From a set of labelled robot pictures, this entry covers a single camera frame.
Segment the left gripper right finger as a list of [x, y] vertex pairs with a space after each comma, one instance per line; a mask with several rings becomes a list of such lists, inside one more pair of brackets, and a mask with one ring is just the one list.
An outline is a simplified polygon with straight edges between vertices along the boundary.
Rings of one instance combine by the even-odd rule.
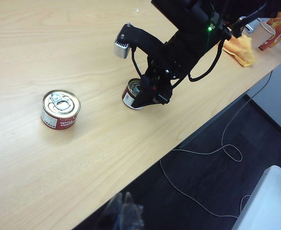
[[144, 221], [142, 214], [144, 206], [136, 204], [130, 192], [125, 194], [122, 207], [121, 229], [122, 230], [143, 230]]

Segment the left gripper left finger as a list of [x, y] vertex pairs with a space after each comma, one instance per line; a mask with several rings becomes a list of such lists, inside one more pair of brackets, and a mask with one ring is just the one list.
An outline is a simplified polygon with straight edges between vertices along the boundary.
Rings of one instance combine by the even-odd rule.
[[122, 211], [122, 193], [117, 193], [108, 202], [101, 218], [99, 219], [100, 230], [118, 230], [119, 219]]

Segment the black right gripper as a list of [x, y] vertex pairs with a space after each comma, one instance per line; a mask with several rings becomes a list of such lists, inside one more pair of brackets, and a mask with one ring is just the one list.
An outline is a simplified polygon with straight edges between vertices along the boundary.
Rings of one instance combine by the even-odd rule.
[[[132, 107], [168, 104], [172, 97], [170, 81], [181, 80], [186, 76], [191, 81], [199, 81], [207, 76], [217, 64], [223, 44], [224, 32], [220, 29], [201, 29], [192, 34], [177, 31], [170, 40], [157, 48], [154, 54], [148, 55], [148, 68], [140, 79], [140, 92]], [[218, 48], [211, 66], [202, 75], [192, 78], [191, 70], [215, 45], [218, 45]]]

